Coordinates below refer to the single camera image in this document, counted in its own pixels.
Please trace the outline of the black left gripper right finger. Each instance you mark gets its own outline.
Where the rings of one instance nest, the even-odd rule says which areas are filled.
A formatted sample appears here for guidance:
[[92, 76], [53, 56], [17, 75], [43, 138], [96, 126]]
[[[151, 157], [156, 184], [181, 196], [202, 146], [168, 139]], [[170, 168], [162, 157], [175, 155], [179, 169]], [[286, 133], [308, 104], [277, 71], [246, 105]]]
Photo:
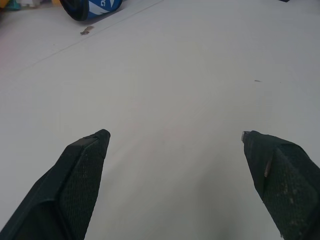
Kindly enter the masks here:
[[320, 238], [320, 169], [299, 145], [257, 131], [241, 140], [254, 187], [285, 240]]

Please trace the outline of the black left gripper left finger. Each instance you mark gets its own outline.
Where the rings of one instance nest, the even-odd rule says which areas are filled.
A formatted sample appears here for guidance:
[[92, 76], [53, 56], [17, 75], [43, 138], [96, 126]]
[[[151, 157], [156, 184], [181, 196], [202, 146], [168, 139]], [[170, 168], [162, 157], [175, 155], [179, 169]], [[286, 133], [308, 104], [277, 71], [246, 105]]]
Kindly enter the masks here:
[[111, 134], [101, 129], [68, 145], [0, 232], [2, 240], [83, 240], [99, 194]]

